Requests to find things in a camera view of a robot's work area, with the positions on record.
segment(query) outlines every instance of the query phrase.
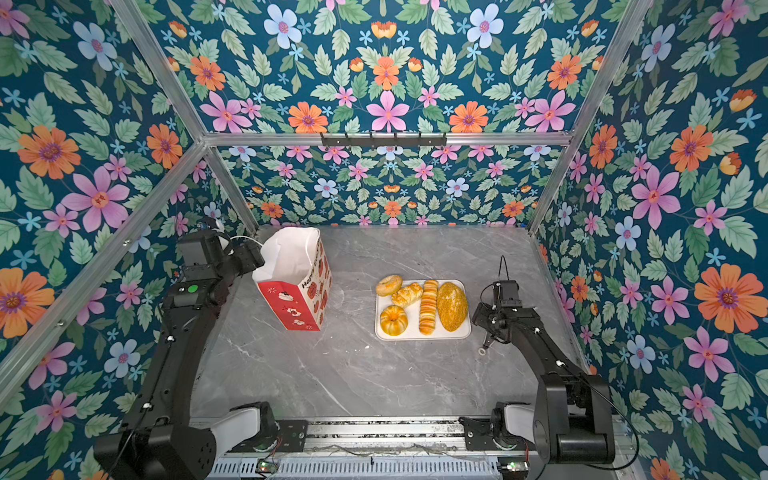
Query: wall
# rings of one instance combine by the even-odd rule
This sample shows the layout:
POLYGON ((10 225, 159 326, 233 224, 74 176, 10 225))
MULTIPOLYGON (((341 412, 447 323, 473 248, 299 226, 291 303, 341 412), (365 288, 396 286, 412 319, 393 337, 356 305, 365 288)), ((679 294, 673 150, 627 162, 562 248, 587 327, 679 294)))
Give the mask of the wall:
POLYGON ((767 12, 649 15, 538 232, 656 480, 768 475, 767 12))

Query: floral wallpaper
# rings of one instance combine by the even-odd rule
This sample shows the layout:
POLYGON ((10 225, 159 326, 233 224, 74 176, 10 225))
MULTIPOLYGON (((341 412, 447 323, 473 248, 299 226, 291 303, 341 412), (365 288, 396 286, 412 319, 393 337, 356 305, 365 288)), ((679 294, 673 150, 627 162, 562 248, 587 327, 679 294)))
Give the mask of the floral wallpaper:
POLYGON ((655 480, 768 475, 764 0, 649 15, 538 231, 655 480))
MULTIPOLYGON (((204 216, 242 233, 201 161, 5 407, 0 478, 107 480, 93 459, 94 437, 117 430, 141 389, 164 293, 179 276, 176 240, 201 228, 204 216)), ((22 275, 29 284, 26 267, 0 270, 3 286, 22 275)))
POLYGON ((190 141, 103 2, 2 0, 0 78, 1 359, 190 141))

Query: gray marble table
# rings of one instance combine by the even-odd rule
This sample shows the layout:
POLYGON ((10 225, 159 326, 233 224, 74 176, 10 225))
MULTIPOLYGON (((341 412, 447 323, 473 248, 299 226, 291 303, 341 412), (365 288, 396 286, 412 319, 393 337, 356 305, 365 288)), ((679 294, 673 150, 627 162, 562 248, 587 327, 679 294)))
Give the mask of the gray marble table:
MULTIPOLYGON (((273 232, 260 230, 260 239, 273 232)), ((496 343, 480 356, 482 329, 461 340, 385 342, 374 333, 374 286, 384 276, 461 280, 471 314, 497 278, 502 254, 524 304, 537 307, 551 337, 576 357, 523 229, 324 227, 320 237, 333 272, 322 332, 286 331, 250 276, 243 278, 201 366, 194 418, 265 400, 279 418, 488 415, 497 401, 532 401, 537 383, 521 353, 496 343)))

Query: pastry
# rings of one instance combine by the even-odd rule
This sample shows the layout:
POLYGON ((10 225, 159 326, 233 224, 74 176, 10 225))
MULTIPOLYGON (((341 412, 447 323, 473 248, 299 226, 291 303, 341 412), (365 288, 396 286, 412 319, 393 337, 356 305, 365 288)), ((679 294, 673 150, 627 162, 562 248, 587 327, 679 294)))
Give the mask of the pastry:
POLYGON ((406 331, 408 326, 408 316, 406 311, 397 305, 390 305, 384 309, 381 316, 381 325, 384 333, 391 336, 398 336, 406 331))
POLYGON ((437 280, 424 282, 422 309, 419 314, 419 332, 432 335, 435 331, 435 313, 437 312, 437 280))
POLYGON ((467 317, 468 305, 464 291, 455 283, 445 282, 437 292, 437 312, 440 323, 449 332, 455 332, 467 317))
POLYGON ((402 277, 400 275, 390 275, 376 285, 376 295, 390 296, 400 290, 402 286, 402 277))
POLYGON ((416 282, 411 283, 410 285, 404 286, 400 290, 396 291, 395 294, 392 295, 392 303, 397 306, 401 306, 402 308, 406 308, 411 303, 414 303, 416 300, 420 299, 423 292, 424 289, 421 285, 416 282))

